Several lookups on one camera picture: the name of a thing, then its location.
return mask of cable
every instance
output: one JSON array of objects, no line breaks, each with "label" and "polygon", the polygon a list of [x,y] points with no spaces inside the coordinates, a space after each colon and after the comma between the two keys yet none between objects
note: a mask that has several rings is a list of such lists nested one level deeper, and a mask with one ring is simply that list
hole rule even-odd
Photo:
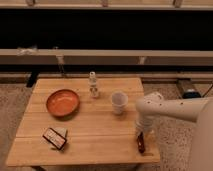
[{"label": "cable", "polygon": [[205,97],[205,96],[212,90],[212,88],[213,88],[213,83],[212,83],[212,85],[209,87],[209,89],[203,94],[202,97]]}]

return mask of small bottle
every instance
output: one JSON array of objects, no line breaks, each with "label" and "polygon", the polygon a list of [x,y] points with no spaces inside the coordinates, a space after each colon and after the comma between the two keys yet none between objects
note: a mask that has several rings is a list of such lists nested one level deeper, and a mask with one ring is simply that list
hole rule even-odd
[{"label": "small bottle", "polygon": [[89,84],[90,84],[90,93],[93,98],[99,97],[99,91],[97,88],[97,78],[95,72],[90,72],[89,74]]}]

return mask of table leg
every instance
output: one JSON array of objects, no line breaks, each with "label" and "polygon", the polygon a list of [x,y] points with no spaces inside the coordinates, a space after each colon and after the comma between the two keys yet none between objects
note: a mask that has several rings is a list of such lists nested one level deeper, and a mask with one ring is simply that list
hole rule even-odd
[{"label": "table leg", "polygon": [[41,166],[31,166],[35,171],[46,171],[44,168]]}]

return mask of brown object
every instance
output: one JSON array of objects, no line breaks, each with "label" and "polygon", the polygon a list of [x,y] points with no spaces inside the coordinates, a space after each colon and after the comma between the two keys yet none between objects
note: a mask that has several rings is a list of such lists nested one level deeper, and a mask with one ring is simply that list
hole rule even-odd
[{"label": "brown object", "polygon": [[[140,78],[99,78],[101,96],[93,99],[88,79],[39,79],[35,85],[12,148],[8,166],[75,165],[109,163],[153,163],[160,161],[155,134],[145,135],[146,151],[141,155],[135,139],[136,99],[143,96]],[[78,115],[61,121],[50,117],[46,101],[60,89],[78,92]],[[115,116],[110,95],[122,90],[129,102],[122,116]],[[41,137],[47,127],[65,127],[69,144],[63,153],[50,150]]]},{"label": "brown object", "polygon": [[143,132],[140,133],[140,135],[137,138],[138,142],[138,150],[140,153],[145,152],[145,146],[144,146],[144,138],[143,138]]},{"label": "brown object", "polygon": [[52,128],[48,128],[44,132],[43,137],[52,145],[54,145],[58,150],[61,150],[67,142],[66,138],[64,138]]},{"label": "brown object", "polygon": [[47,99],[47,110],[56,117],[63,117],[72,114],[79,105],[78,95],[68,89],[58,90]]}]

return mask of black strip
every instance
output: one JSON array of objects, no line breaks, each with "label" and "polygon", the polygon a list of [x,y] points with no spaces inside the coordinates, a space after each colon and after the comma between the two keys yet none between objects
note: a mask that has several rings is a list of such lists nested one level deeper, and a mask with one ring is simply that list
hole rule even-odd
[{"label": "black strip", "polygon": [[213,50],[213,11],[0,9],[0,49]]},{"label": "black strip", "polygon": [[[0,65],[0,72],[58,72],[58,65]],[[66,72],[213,71],[212,66],[66,65]]]}]

